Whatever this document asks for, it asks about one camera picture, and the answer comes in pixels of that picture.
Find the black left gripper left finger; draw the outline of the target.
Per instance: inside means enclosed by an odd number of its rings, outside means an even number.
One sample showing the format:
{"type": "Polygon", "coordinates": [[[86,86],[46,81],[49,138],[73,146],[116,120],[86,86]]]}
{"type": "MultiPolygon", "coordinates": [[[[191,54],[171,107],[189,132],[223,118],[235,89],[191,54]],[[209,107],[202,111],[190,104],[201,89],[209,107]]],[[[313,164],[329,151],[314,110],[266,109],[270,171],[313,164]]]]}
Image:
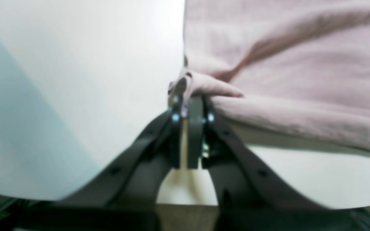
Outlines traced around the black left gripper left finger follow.
{"type": "Polygon", "coordinates": [[[67,198],[25,212],[16,231],[160,231],[154,207],[160,186],[180,166],[182,97],[134,143],[67,198]]]}

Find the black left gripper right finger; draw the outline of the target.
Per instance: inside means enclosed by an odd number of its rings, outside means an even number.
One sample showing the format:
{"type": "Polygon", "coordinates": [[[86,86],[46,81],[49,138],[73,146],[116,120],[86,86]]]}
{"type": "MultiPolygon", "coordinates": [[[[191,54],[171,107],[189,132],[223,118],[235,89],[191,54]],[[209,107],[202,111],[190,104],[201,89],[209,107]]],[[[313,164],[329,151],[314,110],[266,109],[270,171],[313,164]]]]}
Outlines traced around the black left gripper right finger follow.
{"type": "Polygon", "coordinates": [[[202,95],[187,102],[187,167],[212,179],[216,231],[370,231],[365,209],[328,209],[289,186],[230,128],[202,95]]]}

